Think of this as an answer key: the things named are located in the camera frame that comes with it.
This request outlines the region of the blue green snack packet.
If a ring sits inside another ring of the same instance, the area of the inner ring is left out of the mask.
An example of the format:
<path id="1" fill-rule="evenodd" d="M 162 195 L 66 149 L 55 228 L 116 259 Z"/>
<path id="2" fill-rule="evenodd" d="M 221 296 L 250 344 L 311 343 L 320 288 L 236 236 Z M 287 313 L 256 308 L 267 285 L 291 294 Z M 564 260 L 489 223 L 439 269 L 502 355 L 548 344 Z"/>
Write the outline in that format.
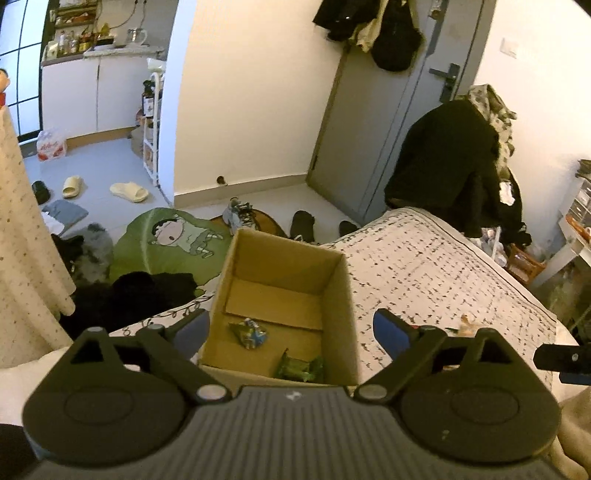
<path id="1" fill-rule="evenodd" d="M 253 350 L 266 343 L 267 332 L 255 320 L 245 318 L 238 323 L 229 323 L 229 329 L 243 348 Z"/>

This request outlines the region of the black clothes pile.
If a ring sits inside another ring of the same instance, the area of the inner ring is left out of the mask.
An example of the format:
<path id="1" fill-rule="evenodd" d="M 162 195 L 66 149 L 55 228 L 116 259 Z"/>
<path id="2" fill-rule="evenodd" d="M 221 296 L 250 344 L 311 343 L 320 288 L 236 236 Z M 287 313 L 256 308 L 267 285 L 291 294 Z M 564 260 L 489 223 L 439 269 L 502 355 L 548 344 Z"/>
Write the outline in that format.
<path id="1" fill-rule="evenodd" d="M 75 310 L 60 315 L 59 324 L 75 340 L 92 327 L 111 333 L 195 299 L 197 282 L 190 273 L 131 272 L 110 285 L 77 288 Z"/>

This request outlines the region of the white black patterned bedspread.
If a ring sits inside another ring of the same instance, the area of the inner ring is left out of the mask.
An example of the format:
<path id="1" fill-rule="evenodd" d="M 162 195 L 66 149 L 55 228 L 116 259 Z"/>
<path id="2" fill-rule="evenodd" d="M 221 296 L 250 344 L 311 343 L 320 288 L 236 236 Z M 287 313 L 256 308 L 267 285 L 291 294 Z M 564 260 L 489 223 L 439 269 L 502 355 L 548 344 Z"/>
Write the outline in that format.
<path id="1" fill-rule="evenodd" d="M 556 338 L 556 317 L 440 219 L 399 209 L 327 246 L 345 255 L 356 315 L 361 381 L 390 361 L 373 332 L 387 309 L 412 325 L 497 330 L 526 361 Z"/>

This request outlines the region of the green cartoon floor mat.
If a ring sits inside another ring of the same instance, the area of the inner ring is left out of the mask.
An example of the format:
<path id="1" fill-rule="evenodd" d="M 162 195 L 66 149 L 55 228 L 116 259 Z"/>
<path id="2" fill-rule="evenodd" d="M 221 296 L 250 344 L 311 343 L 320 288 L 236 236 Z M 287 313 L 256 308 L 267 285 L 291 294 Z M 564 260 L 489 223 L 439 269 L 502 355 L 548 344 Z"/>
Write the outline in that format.
<path id="1" fill-rule="evenodd" d="M 135 218 L 115 243 L 110 281 L 132 272 L 190 273 L 199 293 L 214 290 L 232 236 L 219 222 L 155 208 Z"/>

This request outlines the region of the brown cardboard box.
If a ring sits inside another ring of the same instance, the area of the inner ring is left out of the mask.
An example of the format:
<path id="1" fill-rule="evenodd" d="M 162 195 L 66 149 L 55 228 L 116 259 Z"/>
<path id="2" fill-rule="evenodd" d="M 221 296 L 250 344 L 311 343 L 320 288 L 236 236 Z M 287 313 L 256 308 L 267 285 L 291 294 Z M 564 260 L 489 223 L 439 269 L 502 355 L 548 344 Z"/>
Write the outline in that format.
<path id="1" fill-rule="evenodd" d="M 247 350 L 228 327 L 245 318 L 267 332 Z M 242 386 L 293 385 L 274 378 L 284 350 L 291 357 L 324 359 L 318 386 L 360 383 L 356 315 L 344 254 L 252 229 L 235 233 L 209 311 L 199 367 L 231 391 Z"/>

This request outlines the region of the dotted cream tablecloth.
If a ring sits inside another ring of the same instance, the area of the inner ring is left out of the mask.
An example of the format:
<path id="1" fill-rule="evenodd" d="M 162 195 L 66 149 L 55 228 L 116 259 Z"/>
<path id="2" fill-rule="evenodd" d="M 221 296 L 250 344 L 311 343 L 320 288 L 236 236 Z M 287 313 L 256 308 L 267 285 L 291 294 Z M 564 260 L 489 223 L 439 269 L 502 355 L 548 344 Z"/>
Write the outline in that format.
<path id="1" fill-rule="evenodd" d="M 75 285 L 29 183 L 7 108 L 1 109 L 0 355 L 15 367 L 71 344 L 60 326 Z"/>

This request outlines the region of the grey sneaker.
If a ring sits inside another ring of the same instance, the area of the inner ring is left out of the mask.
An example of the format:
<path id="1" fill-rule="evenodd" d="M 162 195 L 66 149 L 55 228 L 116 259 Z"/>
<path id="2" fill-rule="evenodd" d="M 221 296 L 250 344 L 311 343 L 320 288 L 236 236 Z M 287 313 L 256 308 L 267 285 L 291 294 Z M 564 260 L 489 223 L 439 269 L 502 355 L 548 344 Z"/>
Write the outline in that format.
<path id="1" fill-rule="evenodd" d="M 228 206 L 222 212 L 222 221 L 228 226 L 231 235 L 235 235 L 240 228 L 259 229 L 252 205 L 240 201 L 237 197 L 229 200 Z"/>

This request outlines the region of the black coat on rack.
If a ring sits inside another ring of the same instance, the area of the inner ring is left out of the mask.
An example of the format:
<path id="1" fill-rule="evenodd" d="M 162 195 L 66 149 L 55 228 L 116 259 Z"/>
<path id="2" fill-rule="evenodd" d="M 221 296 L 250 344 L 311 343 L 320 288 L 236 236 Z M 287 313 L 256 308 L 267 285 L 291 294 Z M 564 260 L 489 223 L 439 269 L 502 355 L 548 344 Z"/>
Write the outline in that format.
<path id="1" fill-rule="evenodd" d="M 519 186 L 510 177 L 515 202 L 501 201 L 497 173 L 499 136 L 468 100 L 446 102 L 408 131 L 385 187 L 391 209 L 422 208 L 469 238 L 501 228 L 501 242 L 524 248 L 532 236 L 522 221 Z"/>

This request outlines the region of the black slipper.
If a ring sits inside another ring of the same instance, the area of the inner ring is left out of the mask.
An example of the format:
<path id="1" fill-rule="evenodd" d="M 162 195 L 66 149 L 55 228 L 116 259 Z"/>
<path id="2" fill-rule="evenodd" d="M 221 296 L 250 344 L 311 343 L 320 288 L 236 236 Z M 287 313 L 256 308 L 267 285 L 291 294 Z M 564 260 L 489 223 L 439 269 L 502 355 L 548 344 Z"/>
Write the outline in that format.
<path id="1" fill-rule="evenodd" d="M 31 187 L 38 205 L 43 205 L 50 200 L 51 193 L 43 181 L 37 180 Z"/>

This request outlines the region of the white storage rack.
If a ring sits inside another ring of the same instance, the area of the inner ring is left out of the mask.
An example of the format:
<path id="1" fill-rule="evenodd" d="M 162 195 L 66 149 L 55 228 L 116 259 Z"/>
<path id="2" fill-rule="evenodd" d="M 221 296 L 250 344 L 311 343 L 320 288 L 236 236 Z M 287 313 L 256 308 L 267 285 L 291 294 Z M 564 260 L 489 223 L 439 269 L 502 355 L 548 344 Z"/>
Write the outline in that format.
<path id="1" fill-rule="evenodd" d="M 161 119 L 161 98 L 163 75 L 153 71 L 148 80 L 143 81 L 142 91 L 142 162 L 143 167 L 155 187 L 159 186 L 159 133 Z"/>

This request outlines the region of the red white plastic bag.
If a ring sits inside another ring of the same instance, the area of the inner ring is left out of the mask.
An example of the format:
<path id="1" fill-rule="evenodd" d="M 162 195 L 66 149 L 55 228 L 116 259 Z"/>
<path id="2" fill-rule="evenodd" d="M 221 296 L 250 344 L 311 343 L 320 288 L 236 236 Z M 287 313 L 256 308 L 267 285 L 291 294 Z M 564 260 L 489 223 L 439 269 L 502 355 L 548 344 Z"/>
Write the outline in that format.
<path id="1" fill-rule="evenodd" d="M 66 138 L 57 130 L 42 130 L 36 141 L 36 152 L 39 161 L 63 158 L 67 153 Z"/>

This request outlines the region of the grey door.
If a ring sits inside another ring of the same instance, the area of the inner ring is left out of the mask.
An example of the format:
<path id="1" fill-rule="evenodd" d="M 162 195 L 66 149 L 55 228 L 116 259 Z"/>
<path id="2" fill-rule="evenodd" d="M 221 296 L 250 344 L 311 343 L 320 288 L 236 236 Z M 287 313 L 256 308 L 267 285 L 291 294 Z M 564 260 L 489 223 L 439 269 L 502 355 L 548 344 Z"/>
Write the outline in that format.
<path id="1" fill-rule="evenodd" d="M 475 0 L 412 6 L 423 42 L 409 70 L 384 71 L 346 46 L 308 170 L 308 186 L 359 224 L 384 213 L 384 187 L 410 127 L 474 83 L 495 9 Z"/>

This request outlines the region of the white kitchen cabinet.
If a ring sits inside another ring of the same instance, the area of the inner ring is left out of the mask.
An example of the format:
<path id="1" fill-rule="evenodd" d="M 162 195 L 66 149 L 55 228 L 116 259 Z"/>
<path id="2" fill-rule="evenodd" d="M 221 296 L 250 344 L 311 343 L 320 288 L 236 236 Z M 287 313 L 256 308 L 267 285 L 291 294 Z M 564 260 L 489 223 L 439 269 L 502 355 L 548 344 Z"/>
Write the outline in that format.
<path id="1" fill-rule="evenodd" d="M 158 46 L 117 47 L 44 61 L 42 128 L 70 139 L 134 126 L 147 60 L 163 54 Z"/>

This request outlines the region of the cartoon boy figurine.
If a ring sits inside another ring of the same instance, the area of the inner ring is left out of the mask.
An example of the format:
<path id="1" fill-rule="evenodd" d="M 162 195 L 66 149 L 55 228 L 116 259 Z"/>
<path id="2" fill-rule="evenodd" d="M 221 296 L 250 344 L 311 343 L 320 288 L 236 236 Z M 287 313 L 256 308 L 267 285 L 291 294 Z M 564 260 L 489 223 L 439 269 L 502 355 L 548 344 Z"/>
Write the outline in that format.
<path id="1" fill-rule="evenodd" d="M 10 78 L 7 71 L 0 69 L 0 106 L 3 107 L 6 103 L 6 89 L 10 86 Z"/>

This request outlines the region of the black clothes on door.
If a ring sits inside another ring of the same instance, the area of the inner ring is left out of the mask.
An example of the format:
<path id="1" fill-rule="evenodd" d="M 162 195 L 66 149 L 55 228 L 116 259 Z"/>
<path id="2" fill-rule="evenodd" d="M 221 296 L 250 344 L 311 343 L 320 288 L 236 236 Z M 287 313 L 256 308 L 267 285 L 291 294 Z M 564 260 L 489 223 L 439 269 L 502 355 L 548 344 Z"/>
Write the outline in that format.
<path id="1" fill-rule="evenodd" d="M 409 70 L 423 42 L 411 1 L 324 0 L 312 22 L 329 40 L 353 42 L 392 73 Z"/>

